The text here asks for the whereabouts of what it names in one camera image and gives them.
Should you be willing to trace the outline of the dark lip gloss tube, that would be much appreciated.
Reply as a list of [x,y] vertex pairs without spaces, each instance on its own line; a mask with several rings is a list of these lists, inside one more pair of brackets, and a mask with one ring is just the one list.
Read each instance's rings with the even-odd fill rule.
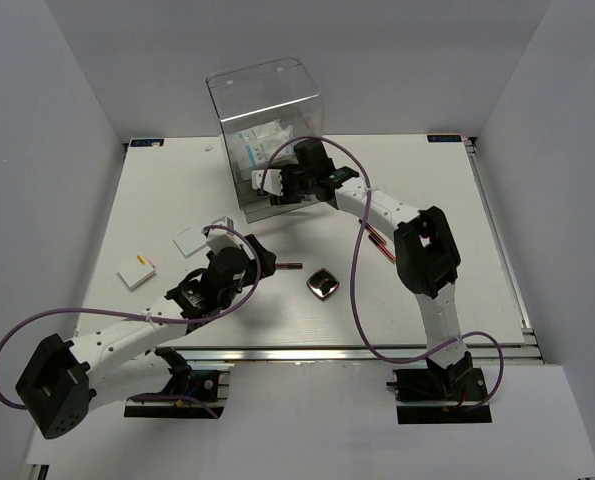
[[303,263],[301,262],[280,262],[275,264],[276,270],[301,270]]

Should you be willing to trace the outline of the cotton pad packet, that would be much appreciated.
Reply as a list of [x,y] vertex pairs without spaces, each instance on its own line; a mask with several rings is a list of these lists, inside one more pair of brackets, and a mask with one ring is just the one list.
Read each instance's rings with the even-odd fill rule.
[[264,124],[242,130],[235,134],[235,138],[252,145],[261,144],[271,151],[276,150],[281,144],[293,137],[293,126],[283,126],[279,120],[272,120]]
[[257,143],[249,145],[236,138],[231,145],[231,153],[234,161],[242,172],[249,172],[254,169],[263,168],[267,164],[271,155],[277,150],[278,148],[271,151],[268,147],[264,147]]

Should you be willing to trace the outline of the black square compact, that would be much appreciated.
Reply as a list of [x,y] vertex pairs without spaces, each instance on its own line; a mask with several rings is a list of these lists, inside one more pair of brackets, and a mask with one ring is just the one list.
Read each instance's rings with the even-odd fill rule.
[[326,268],[314,272],[307,280],[308,290],[319,300],[326,301],[339,288],[339,280]]

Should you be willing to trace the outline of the clear acrylic drawer organizer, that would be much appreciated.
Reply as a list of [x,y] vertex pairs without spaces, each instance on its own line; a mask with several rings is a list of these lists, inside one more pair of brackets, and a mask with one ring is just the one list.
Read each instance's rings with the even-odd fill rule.
[[284,57],[209,76],[206,85],[220,126],[238,205],[253,223],[300,206],[273,206],[252,187],[252,176],[271,156],[281,167],[296,161],[297,137],[322,135],[324,101],[319,87],[296,57]]

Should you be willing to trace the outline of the red black lipstick pen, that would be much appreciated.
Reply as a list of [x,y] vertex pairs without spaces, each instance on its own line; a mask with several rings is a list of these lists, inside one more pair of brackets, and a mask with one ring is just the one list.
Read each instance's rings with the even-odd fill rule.
[[388,259],[391,264],[396,263],[395,255],[388,249],[387,240],[371,225],[359,220],[358,223],[365,227],[368,240]]

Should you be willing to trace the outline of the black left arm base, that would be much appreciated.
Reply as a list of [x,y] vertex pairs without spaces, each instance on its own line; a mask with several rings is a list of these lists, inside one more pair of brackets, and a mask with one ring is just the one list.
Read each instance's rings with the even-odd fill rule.
[[160,347],[147,353],[153,361],[164,361],[166,382],[155,392],[127,400],[126,418],[217,420],[221,417],[230,384],[228,369],[193,366],[172,347]]

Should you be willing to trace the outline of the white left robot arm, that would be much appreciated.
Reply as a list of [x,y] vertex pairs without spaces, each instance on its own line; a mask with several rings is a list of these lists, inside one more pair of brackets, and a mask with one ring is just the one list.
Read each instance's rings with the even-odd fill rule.
[[207,258],[206,267],[141,313],[122,314],[93,334],[40,341],[15,390],[45,439],[66,435],[91,410],[114,401],[186,397],[192,369],[170,341],[232,312],[238,294],[276,270],[275,254],[252,234],[243,245],[210,250]]

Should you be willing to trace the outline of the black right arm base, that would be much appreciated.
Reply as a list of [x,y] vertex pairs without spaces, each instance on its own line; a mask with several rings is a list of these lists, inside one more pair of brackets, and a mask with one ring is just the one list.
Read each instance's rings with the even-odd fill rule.
[[393,371],[386,388],[395,395],[399,425],[490,424],[492,414],[487,404],[476,407],[488,396],[480,368],[474,368],[464,380],[445,391],[427,369]]

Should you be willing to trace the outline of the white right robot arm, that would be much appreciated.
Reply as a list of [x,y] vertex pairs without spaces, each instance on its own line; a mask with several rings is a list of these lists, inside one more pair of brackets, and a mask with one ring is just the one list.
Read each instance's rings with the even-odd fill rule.
[[296,204],[313,196],[392,242],[398,278],[420,309],[429,388],[440,398],[452,398],[465,385],[472,357],[462,339],[455,304],[461,257],[446,215],[438,207],[416,209],[381,192],[359,160],[350,167],[335,166],[325,149],[328,143],[314,136],[285,142],[279,148],[292,149],[295,163],[282,167],[268,163],[254,174],[253,187],[274,205]]

